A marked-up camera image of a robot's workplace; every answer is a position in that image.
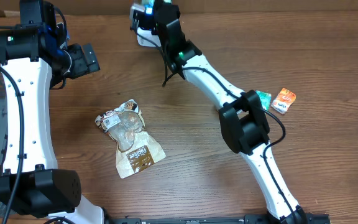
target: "white bracket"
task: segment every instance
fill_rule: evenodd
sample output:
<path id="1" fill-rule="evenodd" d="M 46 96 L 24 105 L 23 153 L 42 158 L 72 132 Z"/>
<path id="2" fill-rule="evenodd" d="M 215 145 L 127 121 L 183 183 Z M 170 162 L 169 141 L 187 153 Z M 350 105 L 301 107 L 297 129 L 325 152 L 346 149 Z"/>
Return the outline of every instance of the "white bracket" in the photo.
<path id="1" fill-rule="evenodd" d="M 229 83 L 219 72 L 217 72 L 208 62 L 204 55 L 196 55 L 189 59 L 183 68 L 198 67 L 205 68 L 222 82 L 222 84 L 230 90 L 234 95 L 241 97 L 244 91 Z M 201 70 L 184 70 L 183 74 L 187 81 L 196 85 L 215 105 L 216 109 L 223 107 L 225 103 L 232 103 L 236 100 L 229 96 L 226 91 L 216 82 L 216 80 L 206 72 Z"/>
<path id="2" fill-rule="evenodd" d="M 261 144 L 257 148 L 255 148 L 252 152 L 253 155 L 248 156 L 240 152 L 241 156 L 247 161 L 249 167 L 254 174 L 256 181 L 259 184 L 260 189 L 265 196 L 267 210 L 272 214 L 276 219 L 280 219 L 281 217 L 287 217 L 291 214 L 290 209 L 288 208 L 287 204 L 284 202 L 284 198 L 281 194 L 279 194 L 276 185 L 270 173 L 267 169 L 265 164 L 263 153 L 266 144 Z M 296 206 L 299 205 L 298 201 L 292 196 L 290 190 L 288 189 L 287 185 L 284 182 L 283 177 L 277 167 L 277 164 L 274 160 L 272 154 L 272 148 L 268 148 L 266 151 L 267 162 L 272 170 L 274 178 L 276 179 L 278 185 L 280 186 L 281 190 L 283 191 L 285 197 L 287 198 L 288 202 L 291 205 L 293 211 L 296 210 Z"/>
<path id="3" fill-rule="evenodd" d="M 65 217 L 75 224 L 103 224 L 104 214 L 101 207 L 93 205 L 84 195 L 73 213 L 58 212 L 49 214 L 48 218 Z"/>
<path id="4" fill-rule="evenodd" d="M 52 68 L 47 62 L 39 59 L 30 62 L 30 58 L 9 60 L 2 66 L 15 80 L 22 96 L 24 109 L 24 154 L 23 172 L 35 170 L 35 165 L 43 164 L 45 169 L 56 169 L 57 160 L 50 138 L 49 124 L 49 85 Z M 4 76 L 8 140 L 4 170 L 17 172 L 19 163 L 19 107 L 16 93 L 10 81 Z"/>
<path id="5" fill-rule="evenodd" d="M 152 35 L 151 30 L 143 30 L 141 28 L 137 28 L 137 33 L 144 36 L 145 38 L 153 41 L 154 43 L 156 43 L 159 47 L 161 47 L 161 42 L 160 42 L 160 38 L 158 37 L 158 35 Z M 155 47 L 153 44 L 151 44 L 149 41 L 137 36 L 137 42 L 139 43 L 140 46 L 143 47 Z"/>

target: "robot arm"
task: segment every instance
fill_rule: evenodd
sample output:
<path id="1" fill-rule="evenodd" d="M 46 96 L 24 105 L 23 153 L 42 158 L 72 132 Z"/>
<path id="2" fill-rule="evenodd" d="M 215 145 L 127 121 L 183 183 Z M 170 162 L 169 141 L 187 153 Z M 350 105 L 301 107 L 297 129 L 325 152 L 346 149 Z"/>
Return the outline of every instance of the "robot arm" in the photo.
<path id="1" fill-rule="evenodd" d="M 42 0 L 21 0 L 21 24 L 0 31 L 0 64 L 19 87 L 24 111 L 24 161 L 19 190 L 19 110 L 12 83 L 4 76 L 7 98 L 7 151 L 0 176 L 0 201 L 20 215 L 65 217 L 74 223 L 102 224 L 103 209 L 81 195 L 78 174 L 60 170 L 52 147 L 49 89 L 66 79 L 100 68 L 90 44 L 67 46 L 67 30 L 55 20 L 55 7 Z"/>
<path id="2" fill-rule="evenodd" d="M 134 4 L 131 8 L 132 29 L 149 40 L 155 40 L 162 46 L 165 60 L 173 73 L 197 86 L 219 110 L 221 131 L 226 144 L 235 153 L 240 153 L 247 161 L 264 194 L 268 213 L 273 220 L 286 219 L 295 223 L 292 211 L 297 220 L 305 220 L 306 215 L 286 186 L 281 173 L 273 158 L 269 144 L 269 125 L 256 92 L 245 93 L 222 77 L 207 61 L 201 51 L 189 40 L 185 39 L 179 22 L 178 6 L 163 1 L 155 1 L 152 8 Z M 150 47 L 150 44 L 138 35 L 140 45 Z M 249 112 L 239 119 L 238 113 Z M 285 198 L 277 189 L 273 178 L 280 186 Z"/>

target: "crumpled food package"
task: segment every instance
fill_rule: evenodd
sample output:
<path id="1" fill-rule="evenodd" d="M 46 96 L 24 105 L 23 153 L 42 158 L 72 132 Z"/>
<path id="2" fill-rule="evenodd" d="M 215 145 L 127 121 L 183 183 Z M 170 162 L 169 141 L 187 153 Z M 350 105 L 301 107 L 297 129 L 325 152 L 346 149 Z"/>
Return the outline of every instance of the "crumpled food package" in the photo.
<path id="1" fill-rule="evenodd" d="M 99 115 L 96 125 L 117 142 L 116 167 L 120 178 L 136 174 L 165 158 L 161 145 L 148 134 L 134 100 Z"/>

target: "orange snack packet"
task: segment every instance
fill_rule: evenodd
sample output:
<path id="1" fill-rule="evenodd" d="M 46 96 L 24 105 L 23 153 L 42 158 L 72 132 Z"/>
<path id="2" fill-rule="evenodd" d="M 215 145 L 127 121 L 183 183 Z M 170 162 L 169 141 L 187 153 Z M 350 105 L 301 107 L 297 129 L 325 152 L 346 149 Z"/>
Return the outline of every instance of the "orange snack packet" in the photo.
<path id="1" fill-rule="evenodd" d="M 288 111 L 289 107 L 293 104 L 295 99 L 296 95 L 293 92 L 287 90 L 286 88 L 283 88 L 281 92 L 277 95 L 276 99 L 274 99 L 272 103 L 272 108 L 274 108 L 281 114 L 285 114 Z"/>

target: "snack bag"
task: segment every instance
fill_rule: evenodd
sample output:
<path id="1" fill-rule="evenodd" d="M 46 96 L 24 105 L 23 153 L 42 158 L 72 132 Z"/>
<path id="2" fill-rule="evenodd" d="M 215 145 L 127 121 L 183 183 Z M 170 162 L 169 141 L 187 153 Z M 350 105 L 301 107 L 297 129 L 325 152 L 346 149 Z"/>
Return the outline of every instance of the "snack bag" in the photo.
<path id="1" fill-rule="evenodd" d="M 292 105 L 292 103 L 295 101 L 295 99 L 296 95 L 293 92 L 287 90 L 286 88 L 283 88 L 276 97 L 276 99 L 273 101 L 272 108 L 274 108 L 281 114 L 285 114 L 288 111 L 289 107 Z"/>
<path id="2" fill-rule="evenodd" d="M 120 178 L 136 174 L 165 158 L 161 145 L 150 136 L 134 100 L 99 115 L 96 125 L 117 142 L 116 167 Z"/>

